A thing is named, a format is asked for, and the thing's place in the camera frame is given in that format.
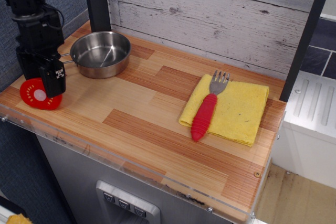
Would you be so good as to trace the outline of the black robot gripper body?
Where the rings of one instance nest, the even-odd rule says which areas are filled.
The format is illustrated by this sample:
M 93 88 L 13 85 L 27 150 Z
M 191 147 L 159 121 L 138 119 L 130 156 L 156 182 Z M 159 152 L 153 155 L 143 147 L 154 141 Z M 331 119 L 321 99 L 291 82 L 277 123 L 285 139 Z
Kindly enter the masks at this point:
M 51 5 L 23 5 L 15 8 L 19 35 L 16 54 L 19 61 L 54 61 L 60 59 L 58 47 L 64 43 L 63 14 Z

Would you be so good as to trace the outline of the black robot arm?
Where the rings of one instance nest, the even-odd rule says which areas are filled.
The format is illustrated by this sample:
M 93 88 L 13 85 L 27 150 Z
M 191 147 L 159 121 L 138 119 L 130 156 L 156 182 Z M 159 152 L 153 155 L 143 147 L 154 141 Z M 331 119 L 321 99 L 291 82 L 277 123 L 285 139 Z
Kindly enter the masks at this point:
M 58 53 L 64 43 L 63 14 L 46 0 L 5 1 L 18 26 L 16 56 L 25 78 L 41 78 L 49 98 L 63 94 L 65 68 Z

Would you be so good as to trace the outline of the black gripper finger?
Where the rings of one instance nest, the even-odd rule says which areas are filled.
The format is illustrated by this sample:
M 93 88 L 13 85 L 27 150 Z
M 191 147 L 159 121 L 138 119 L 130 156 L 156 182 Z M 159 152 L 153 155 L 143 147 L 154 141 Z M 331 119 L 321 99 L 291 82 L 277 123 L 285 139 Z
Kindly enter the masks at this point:
M 56 97 L 65 92 L 66 73 L 61 61 L 47 61 L 38 69 L 48 98 Z
M 40 65 L 33 54 L 19 50 L 16 52 L 16 56 L 26 80 L 41 77 L 39 71 Z

